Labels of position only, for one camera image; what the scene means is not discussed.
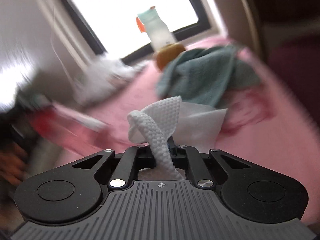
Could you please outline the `white paper towel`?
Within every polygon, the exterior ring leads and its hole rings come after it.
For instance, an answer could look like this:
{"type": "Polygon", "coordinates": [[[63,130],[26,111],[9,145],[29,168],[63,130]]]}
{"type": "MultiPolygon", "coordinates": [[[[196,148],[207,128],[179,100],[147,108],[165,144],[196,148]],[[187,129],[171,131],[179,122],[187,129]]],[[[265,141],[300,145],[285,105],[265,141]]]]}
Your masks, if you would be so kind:
{"type": "Polygon", "coordinates": [[[180,96],[154,102],[144,109],[131,111],[128,138],[135,144],[147,143],[156,161],[155,168],[144,168],[141,180],[184,179],[180,168],[169,159],[168,139],[176,145],[208,152],[215,147],[227,110],[182,101],[180,96]]]}

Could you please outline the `maroon banquet chair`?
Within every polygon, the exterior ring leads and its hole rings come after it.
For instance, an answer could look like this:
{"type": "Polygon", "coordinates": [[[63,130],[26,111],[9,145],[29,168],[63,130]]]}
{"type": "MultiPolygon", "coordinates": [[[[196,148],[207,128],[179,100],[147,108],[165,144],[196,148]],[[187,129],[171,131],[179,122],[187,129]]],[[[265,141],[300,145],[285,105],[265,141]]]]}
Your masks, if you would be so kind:
{"type": "Polygon", "coordinates": [[[319,0],[247,0],[257,14],[268,66],[319,123],[319,0]]]}

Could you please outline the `frosted mint bottle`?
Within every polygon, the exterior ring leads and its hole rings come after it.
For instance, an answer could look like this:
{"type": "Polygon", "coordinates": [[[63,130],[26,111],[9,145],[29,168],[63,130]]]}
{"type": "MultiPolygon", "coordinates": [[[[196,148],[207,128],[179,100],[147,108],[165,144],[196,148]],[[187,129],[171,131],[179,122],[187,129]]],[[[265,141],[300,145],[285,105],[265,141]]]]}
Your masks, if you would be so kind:
{"type": "Polygon", "coordinates": [[[159,17],[156,7],[138,14],[136,22],[140,32],[147,33],[154,52],[177,42],[168,26],[159,17]]]}

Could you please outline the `clear plastic bag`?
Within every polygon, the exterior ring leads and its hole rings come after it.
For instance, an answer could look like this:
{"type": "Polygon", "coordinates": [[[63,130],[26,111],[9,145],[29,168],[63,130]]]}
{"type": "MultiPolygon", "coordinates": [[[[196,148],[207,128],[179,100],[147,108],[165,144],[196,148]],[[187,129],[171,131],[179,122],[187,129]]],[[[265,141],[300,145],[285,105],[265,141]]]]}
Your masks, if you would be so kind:
{"type": "Polygon", "coordinates": [[[144,60],[128,66],[108,53],[97,56],[74,80],[74,100],[82,106],[101,102],[130,84],[147,64],[144,60]]]}

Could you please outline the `pink water bottle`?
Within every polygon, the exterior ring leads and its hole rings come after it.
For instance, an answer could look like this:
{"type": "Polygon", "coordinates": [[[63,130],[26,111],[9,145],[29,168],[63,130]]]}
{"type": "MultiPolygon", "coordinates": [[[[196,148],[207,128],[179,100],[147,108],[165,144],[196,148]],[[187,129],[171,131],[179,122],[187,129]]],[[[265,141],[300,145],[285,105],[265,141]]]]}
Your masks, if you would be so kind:
{"type": "Polygon", "coordinates": [[[69,152],[88,156],[100,150],[116,149],[112,126],[53,102],[43,94],[19,90],[15,109],[27,115],[32,128],[41,137],[69,152]]]}

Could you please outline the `pink cartoon blanket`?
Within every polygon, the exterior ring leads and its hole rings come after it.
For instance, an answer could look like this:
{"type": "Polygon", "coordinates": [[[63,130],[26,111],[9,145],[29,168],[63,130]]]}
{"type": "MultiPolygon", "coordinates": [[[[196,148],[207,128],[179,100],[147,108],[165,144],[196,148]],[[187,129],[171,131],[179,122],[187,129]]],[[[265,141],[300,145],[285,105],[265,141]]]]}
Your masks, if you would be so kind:
{"type": "MultiPolygon", "coordinates": [[[[319,222],[319,127],[293,93],[249,49],[239,59],[252,66],[261,87],[231,92],[232,105],[213,146],[291,176],[308,191],[303,222],[319,222]]],[[[148,63],[127,87],[87,114],[108,125],[103,145],[123,152],[131,146],[127,115],[157,101],[160,71],[148,63]]]]}

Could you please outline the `teal striped cloth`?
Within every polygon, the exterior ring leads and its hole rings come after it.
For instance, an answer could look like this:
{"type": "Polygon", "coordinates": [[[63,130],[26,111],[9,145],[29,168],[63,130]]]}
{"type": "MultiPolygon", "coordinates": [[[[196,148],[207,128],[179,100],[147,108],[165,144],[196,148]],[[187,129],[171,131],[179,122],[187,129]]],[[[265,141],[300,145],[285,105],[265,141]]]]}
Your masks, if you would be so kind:
{"type": "Polygon", "coordinates": [[[186,50],[169,62],[157,83],[160,98],[180,96],[184,102],[223,108],[223,95],[261,84],[260,77],[240,60],[239,46],[186,50]]]}

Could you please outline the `black window frame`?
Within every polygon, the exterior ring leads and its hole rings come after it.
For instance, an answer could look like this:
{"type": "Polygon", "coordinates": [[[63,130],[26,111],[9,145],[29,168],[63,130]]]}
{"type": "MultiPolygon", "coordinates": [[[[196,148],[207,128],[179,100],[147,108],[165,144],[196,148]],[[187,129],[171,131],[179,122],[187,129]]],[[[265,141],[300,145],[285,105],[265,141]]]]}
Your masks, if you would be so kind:
{"type": "Polygon", "coordinates": [[[209,30],[201,0],[61,0],[72,22],[96,55],[105,52],[124,63],[151,53],[147,34],[137,24],[139,14],[155,7],[178,41],[209,30]]]}

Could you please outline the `yellow red apple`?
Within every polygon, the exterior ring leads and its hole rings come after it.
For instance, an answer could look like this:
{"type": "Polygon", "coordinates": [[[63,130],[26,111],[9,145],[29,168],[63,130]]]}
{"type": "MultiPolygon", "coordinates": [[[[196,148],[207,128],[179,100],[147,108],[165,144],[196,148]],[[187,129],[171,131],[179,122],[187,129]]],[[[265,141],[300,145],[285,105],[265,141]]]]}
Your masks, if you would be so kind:
{"type": "Polygon", "coordinates": [[[176,59],[184,51],[186,51],[186,48],[180,43],[173,43],[164,46],[159,52],[156,53],[156,66],[159,70],[163,71],[171,61],[176,59]]]}

